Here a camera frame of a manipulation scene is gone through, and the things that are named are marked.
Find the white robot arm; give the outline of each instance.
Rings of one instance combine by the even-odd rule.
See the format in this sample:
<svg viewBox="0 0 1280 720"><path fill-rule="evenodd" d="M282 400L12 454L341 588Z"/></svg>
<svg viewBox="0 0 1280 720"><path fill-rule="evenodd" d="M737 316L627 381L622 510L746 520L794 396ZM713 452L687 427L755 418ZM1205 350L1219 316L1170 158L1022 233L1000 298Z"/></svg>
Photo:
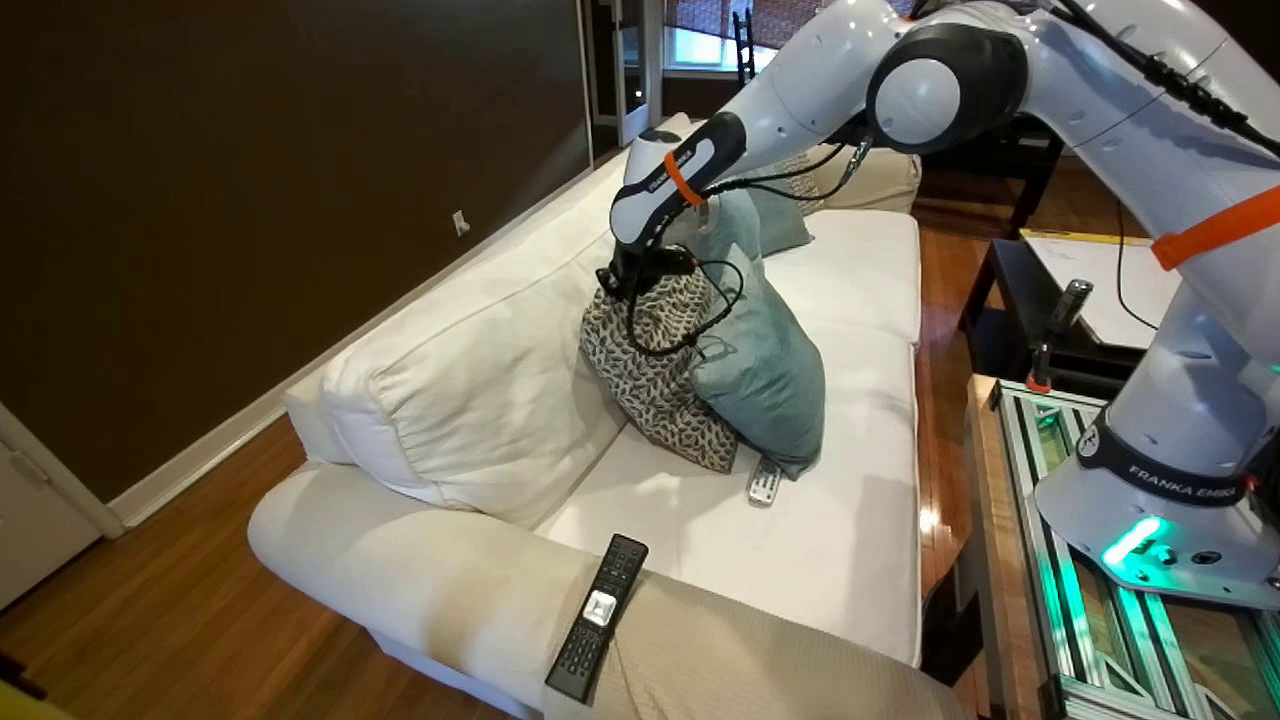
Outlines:
<svg viewBox="0 0 1280 720"><path fill-rule="evenodd" d="M699 132L633 150L602 286L642 293L682 207L848 120L871 142L934 150L1021 111L1062 135L1184 274L1037 508L1129 588L1280 608L1280 539L1247 502L1247 462L1280 427L1280 89L1187 0L952 4L918 22L831 0ZM1107 553L1132 529L1147 534Z"/></svg>

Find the white pillow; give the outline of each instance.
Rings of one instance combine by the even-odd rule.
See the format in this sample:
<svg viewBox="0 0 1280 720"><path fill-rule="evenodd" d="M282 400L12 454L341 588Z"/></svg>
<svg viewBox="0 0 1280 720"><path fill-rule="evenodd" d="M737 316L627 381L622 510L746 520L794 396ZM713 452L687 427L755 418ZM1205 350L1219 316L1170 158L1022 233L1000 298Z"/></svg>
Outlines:
<svg viewBox="0 0 1280 720"><path fill-rule="evenodd" d="M599 246L526 269L523 286L468 316L392 325L396 335L372 333L323 362L323 418L342 454L427 502L543 520L622 427L577 350Z"/></svg>

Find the blue pillow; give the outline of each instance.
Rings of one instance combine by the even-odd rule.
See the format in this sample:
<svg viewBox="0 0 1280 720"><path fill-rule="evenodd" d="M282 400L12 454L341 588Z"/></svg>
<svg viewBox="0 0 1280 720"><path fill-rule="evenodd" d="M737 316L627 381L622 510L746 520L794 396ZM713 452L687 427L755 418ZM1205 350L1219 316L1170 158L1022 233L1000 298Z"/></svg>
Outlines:
<svg viewBox="0 0 1280 720"><path fill-rule="evenodd" d="M822 444L822 360L760 255L746 255L755 227L726 197L713 201L699 238L702 274L722 293L739 285L739 298L697 339L692 390L765 454L765 468L801 477Z"/></svg>
<svg viewBox="0 0 1280 720"><path fill-rule="evenodd" d="M760 215L760 255L771 255L771 253L788 253L788 246L801 246L812 238L812 233L802 227L802 202L801 201L788 201L788 197L771 197L765 186L746 186L753 202L755 202L755 215Z"/></svg>

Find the remote control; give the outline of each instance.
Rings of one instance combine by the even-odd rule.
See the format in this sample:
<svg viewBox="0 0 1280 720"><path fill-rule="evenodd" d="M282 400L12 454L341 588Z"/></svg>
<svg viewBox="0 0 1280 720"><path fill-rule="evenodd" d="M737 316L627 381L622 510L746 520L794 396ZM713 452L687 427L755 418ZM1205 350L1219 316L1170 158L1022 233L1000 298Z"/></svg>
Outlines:
<svg viewBox="0 0 1280 720"><path fill-rule="evenodd" d="M746 481L746 502L771 508L780 473L755 468Z"/></svg>
<svg viewBox="0 0 1280 720"><path fill-rule="evenodd" d="M648 547L633 534L606 539L593 590L585 596L585 608L577 613L568 639L559 643L559 656L549 673L549 682L557 692L581 702L593 697L613 629L621 624L621 613L627 604L627 590L640 574L642 555Z"/></svg>

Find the cable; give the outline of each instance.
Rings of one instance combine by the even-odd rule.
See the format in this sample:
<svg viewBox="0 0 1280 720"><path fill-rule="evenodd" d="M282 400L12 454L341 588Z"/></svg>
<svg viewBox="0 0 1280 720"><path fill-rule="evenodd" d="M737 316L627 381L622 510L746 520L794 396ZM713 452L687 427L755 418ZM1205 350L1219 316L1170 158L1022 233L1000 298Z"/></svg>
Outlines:
<svg viewBox="0 0 1280 720"><path fill-rule="evenodd" d="M699 329L692 329L687 335L681 335L671 348L640 342L637 294L627 294L627 339L640 356L677 356L681 348L692 348L707 329L722 325L722 316L737 308L737 298L744 298L744 286L746 286L744 271L730 258L702 258L699 269L713 269L713 265L722 265L737 274L737 286L713 285L722 308L715 316L707 316Z"/></svg>
<svg viewBox="0 0 1280 720"><path fill-rule="evenodd" d="M819 201L831 201L851 179L851 171L867 158L867 150L871 150L871 140L861 140L856 150L848 154L841 179L826 193L817 193L817 197L771 186L771 184L765 184L766 176L726 179L726 184L707 186L702 197L721 197L721 193L730 193L730 186L755 186L755 193L771 193L771 197L782 197L782 201L794 201L794 202L819 202Z"/></svg>
<svg viewBox="0 0 1280 720"><path fill-rule="evenodd" d="M790 179L790 176L809 176L809 171L831 162L843 149L848 149L848 142L836 142L826 154L819 154L819 158L812 158L812 162L802 162L802 169L771 171L771 176L746 176L746 179Z"/></svg>
<svg viewBox="0 0 1280 720"><path fill-rule="evenodd" d="M1280 154L1280 140L1263 135L1257 124L1247 124L1243 111L1211 95L1205 85L1178 76L1165 60L1124 44L1115 30L1107 30L1091 13L1083 13L1076 0L1061 0L1050 9L1061 18L1083 29L1089 35L1103 39L1119 60L1129 60L1135 71L1142 71L1147 85L1165 89L1178 105L1187 105L1194 115L1211 120L1214 129L1226 129L1243 135L1247 142L1259 142L1263 150Z"/></svg>
<svg viewBox="0 0 1280 720"><path fill-rule="evenodd" d="M1115 303L1142 329L1155 333L1153 318L1142 318L1129 298L1124 298L1124 207L1115 202Z"/></svg>

